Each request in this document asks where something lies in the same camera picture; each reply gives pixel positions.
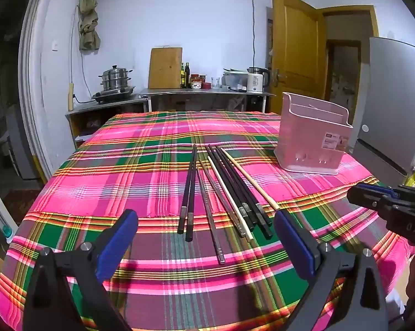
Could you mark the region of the stainless steel steamer pot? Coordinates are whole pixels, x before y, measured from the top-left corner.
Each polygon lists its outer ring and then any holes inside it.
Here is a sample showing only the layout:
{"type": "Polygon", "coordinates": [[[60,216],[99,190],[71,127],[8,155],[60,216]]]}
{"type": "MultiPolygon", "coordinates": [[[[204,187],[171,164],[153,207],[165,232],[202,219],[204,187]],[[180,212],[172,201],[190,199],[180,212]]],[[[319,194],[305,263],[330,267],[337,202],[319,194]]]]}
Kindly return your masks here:
{"type": "Polygon", "coordinates": [[[131,79],[129,73],[131,72],[132,70],[113,65],[111,69],[104,71],[100,76],[103,89],[118,90],[128,87],[128,82],[131,79]]]}

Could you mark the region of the yellow wooden door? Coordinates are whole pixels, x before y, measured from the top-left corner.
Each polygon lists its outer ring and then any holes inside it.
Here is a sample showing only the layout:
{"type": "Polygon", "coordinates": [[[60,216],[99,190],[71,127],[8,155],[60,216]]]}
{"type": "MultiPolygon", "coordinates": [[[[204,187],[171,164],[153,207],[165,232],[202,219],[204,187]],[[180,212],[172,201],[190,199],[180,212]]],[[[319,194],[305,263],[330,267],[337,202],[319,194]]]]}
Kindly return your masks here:
{"type": "Polygon", "coordinates": [[[302,0],[273,0],[273,55],[269,111],[279,114],[282,94],[323,99],[326,21],[302,0]]]}

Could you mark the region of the wooden cutting board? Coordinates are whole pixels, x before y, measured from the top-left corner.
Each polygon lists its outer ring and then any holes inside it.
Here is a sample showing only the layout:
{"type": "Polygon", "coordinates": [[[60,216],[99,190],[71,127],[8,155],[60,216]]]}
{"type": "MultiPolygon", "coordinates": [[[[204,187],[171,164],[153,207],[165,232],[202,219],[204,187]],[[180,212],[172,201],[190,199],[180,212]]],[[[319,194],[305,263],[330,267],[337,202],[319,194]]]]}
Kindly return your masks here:
{"type": "Polygon", "coordinates": [[[152,48],[148,75],[149,89],[180,88],[181,47],[152,48]]]}

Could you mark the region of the hanging green cloth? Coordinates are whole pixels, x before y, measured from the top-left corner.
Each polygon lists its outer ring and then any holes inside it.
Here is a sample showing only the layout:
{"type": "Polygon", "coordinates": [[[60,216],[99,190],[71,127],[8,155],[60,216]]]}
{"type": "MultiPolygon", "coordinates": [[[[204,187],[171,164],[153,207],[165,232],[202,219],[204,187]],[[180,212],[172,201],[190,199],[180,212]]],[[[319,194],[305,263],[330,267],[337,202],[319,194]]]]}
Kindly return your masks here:
{"type": "Polygon", "coordinates": [[[79,0],[79,49],[95,51],[100,48],[100,38],[96,32],[98,15],[97,0],[79,0]]]}

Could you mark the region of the red lidded jar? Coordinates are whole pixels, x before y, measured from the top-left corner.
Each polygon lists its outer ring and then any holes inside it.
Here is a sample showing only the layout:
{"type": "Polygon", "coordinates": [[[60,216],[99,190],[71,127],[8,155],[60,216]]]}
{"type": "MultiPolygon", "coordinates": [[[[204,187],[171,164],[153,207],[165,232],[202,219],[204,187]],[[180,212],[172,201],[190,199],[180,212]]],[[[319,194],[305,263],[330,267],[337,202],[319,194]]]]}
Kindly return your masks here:
{"type": "Polygon", "coordinates": [[[202,78],[198,74],[192,74],[190,76],[190,88],[199,90],[202,87],[202,78]]]}

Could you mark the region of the dark oil bottle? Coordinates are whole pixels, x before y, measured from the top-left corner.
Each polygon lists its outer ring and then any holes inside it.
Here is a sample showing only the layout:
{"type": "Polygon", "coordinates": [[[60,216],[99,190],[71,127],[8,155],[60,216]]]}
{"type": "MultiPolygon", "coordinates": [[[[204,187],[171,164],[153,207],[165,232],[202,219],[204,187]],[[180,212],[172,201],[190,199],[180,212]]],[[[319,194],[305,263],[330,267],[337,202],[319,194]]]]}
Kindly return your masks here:
{"type": "Polygon", "coordinates": [[[190,64],[187,62],[185,63],[185,69],[184,69],[184,77],[185,77],[185,88],[190,88],[190,64]]]}

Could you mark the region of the silver refrigerator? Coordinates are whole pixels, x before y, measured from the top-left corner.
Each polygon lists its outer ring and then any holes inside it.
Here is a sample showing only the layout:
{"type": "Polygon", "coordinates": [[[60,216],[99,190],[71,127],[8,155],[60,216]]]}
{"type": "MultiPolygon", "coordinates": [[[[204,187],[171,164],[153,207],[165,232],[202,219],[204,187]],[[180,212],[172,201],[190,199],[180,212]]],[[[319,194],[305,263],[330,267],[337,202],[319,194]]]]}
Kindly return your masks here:
{"type": "Polygon", "coordinates": [[[370,39],[370,82],[352,156],[383,184],[415,166],[415,46],[370,39]]]}

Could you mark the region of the white electric kettle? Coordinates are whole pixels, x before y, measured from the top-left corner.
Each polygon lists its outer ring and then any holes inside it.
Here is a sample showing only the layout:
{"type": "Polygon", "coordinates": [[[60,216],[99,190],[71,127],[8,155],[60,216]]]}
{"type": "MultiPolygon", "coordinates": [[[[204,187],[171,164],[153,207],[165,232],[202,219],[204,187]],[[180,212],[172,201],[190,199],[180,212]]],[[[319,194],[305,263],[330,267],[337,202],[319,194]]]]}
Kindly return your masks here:
{"type": "Polygon", "coordinates": [[[270,71],[261,67],[249,67],[247,69],[247,90],[254,93],[262,93],[270,84],[270,71]]]}

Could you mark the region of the white storage box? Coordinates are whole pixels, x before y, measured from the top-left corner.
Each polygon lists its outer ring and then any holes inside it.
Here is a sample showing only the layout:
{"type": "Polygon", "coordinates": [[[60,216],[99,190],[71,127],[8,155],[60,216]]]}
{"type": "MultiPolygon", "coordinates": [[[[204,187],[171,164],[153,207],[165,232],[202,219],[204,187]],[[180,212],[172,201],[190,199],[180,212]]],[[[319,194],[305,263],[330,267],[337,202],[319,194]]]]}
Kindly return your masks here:
{"type": "Polygon", "coordinates": [[[247,71],[224,69],[222,86],[234,91],[247,91],[248,76],[247,71]]]}

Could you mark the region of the long steel chopstick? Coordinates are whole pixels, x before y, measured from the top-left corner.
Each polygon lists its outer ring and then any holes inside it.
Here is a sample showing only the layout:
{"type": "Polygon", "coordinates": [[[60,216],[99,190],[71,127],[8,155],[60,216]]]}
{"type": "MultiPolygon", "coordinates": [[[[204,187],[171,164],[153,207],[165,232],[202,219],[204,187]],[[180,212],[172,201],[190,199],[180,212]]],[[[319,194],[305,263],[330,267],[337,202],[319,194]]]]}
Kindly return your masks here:
{"type": "Polygon", "coordinates": [[[216,255],[217,255],[217,260],[218,260],[218,263],[220,265],[224,265],[225,264],[224,253],[222,251],[221,244],[219,242],[219,238],[218,238],[218,235],[217,235],[217,228],[215,226],[214,217],[213,217],[213,214],[212,214],[211,204],[210,204],[210,201],[209,201],[209,198],[208,198],[208,194],[206,192],[203,181],[201,179],[201,174],[200,174],[199,170],[196,171],[196,175],[198,177],[198,183],[200,185],[201,197],[202,197],[202,200],[203,200],[204,209],[205,209],[205,213],[206,213],[206,216],[207,216],[207,222],[208,222],[208,225],[209,225],[209,228],[210,228],[210,231],[211,231],[211,237],[212,237],[213,244],[214,244],[214,249],[215,249],[215,252],[216,252],[216,255]]]}

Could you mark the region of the light wooden chopstick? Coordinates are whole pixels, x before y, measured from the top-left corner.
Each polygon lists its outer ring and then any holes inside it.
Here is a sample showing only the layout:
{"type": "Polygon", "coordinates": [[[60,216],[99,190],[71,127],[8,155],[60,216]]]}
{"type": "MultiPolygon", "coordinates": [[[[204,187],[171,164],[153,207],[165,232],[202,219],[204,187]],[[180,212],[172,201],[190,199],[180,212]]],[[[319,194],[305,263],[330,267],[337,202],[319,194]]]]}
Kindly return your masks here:
{"type": "Polygon", "coordinates": [[[233,157],[224,151],[223,148],[219,148],[219,151],[222,152],[233,165],[248,179],[248,181],[254,186],[254,188],[258,191],[261,196],[270,204],[274,211],[279,211],[281,208],[279,204],[239,165],[237,161],[233,159],[233,157]]]}

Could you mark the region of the pink plastic utensil basket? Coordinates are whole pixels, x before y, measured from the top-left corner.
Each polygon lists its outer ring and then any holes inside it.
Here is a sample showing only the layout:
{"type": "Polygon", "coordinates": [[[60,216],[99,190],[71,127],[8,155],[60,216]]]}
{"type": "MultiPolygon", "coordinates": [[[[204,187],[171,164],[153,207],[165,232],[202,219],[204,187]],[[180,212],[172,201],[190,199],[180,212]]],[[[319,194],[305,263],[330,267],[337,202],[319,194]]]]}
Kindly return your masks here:
{"type": "Polygon", "coordinates": [[[349,111],[333,102],[282,94],[274,154],[287,171],[336,175],[350,139],[349,111]]]}

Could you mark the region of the portable gas stove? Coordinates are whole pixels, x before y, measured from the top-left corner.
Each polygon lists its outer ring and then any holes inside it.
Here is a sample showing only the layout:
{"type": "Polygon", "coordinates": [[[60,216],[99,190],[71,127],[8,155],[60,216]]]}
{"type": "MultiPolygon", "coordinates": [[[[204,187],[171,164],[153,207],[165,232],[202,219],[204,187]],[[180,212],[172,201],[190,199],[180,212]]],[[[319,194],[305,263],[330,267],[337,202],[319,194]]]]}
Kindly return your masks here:
{"type": "Polygon", "coordinates": [[[120,100],[127,99],[134,91],[134,86],[121,87],[114,90],[104,90],[97,92],[92,96],[92,100],[95,102],[109,103],[109,102],[118,102],[120,100]]]}

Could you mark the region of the low wooden shelf cabinet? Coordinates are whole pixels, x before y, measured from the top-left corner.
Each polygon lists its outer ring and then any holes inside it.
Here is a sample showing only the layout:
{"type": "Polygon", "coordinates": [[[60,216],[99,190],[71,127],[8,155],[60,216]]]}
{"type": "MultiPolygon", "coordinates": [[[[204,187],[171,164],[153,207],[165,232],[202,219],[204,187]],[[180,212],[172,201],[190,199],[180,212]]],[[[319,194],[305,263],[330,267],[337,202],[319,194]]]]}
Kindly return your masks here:
{"type": "Polygon", "coordinates": [[[144,113],[151,110],[148,97],[131,95],[129,99],[117,102],[99,104],[92,102],[87,105],[76,106],[73,111],[66,113],[74,146],[78,149],[109,119],[117,114],[144,113]]]}

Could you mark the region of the white chopstick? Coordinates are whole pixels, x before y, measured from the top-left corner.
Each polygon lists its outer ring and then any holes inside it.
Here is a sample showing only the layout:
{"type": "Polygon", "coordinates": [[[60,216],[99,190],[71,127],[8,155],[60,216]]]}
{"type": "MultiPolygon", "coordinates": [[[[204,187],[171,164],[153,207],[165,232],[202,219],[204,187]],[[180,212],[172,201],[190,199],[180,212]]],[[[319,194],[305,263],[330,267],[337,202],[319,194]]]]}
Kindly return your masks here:
{"type": "Polygon", "coordinates": [[[221,187],[222,187],[222,189],[223,189],[223,191],[224,191],[225,195],[227,196],[228,201],[229,201],[230,205],[232,206],[232,209],[234,210],[235,214],[237,215],[237,218],[238,218],[238,220],[239,220],[239,222],[240,222],[240,225],[242,226],[242,229],[243,229],[243,230],[244,230],[244,232],[245,232],[245,237],[246,237],[246,240],[247,240],[248,242],[251,242],[251,241],[253,240],[253,236],[252,236],[251,231],[249,230],[249,227],[248,227],[248,225],[247,225],[247,223],[246,223],[245,219],[243,218],[242,214],[240,213],[240,210],[239,210],[239,208],[237,207],[237,204],[235,203],[235,201],[234,201],[234,199],[232,198],[232,196],[231,196],[231,194],[230,194],[229,190],[227,189],[226,184],[224,183],[224,181],[223,181],[223,179],[222,179],[222,177],[221,177],[221,175],[220,175],[219,171],[217,170],[217,167],[215,166],[215,164],[214,164],[213,160],[211,159],[211,157],[210,157],[210,156],[208,156],[208,157],[207,157],[207,159],[208,159],[208,161],[209,161],[209,163],[210,163],[210,165],[211,165],[211,167],[212,167],[212,169],[213,169],[214,173],[216,174],[216,177],[217,177],[217,179],[219,180],[219,183],[220,183],[220,185],[221,185],[221,187]]]}

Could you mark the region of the metal kitchen counter table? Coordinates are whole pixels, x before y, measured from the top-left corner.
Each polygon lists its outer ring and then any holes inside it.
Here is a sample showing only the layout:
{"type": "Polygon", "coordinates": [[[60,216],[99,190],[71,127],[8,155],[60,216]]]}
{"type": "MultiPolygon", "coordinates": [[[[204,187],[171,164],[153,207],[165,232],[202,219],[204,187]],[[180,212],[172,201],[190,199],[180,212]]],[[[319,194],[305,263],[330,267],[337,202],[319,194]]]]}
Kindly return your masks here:
{"type": "Polygon", "coordinates": [[[146,99],[148,111],[246,111],[251,99],[259,99],[256,111],[264,113],[268,92],[245,92],[228,88],[194,89],[143,89],[136,92],[146,99]]]}

